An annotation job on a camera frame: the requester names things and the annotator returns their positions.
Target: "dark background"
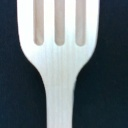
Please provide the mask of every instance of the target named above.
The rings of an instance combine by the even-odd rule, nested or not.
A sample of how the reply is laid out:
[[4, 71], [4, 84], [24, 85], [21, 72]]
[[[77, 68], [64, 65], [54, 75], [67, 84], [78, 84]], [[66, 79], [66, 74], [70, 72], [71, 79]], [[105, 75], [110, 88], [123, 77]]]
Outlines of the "dark background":
[[[78, 76], [73, 128], [128, 128], [128, 0], [101, 0], [99, 36]], [[16, 0], [0, 0], [0, 128], [46, 128], [45, 90], [23, 55]]]

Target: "plastic fork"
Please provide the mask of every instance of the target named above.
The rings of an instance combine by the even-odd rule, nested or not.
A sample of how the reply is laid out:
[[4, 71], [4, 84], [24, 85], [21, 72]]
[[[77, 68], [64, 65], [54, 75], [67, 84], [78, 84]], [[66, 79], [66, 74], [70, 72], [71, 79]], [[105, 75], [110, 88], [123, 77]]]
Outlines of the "plastic fork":
[[92, 57], [99, 0], [17, 0], [20, 46], [46, 91], [47, 128], [72, 128], [75, 81]]

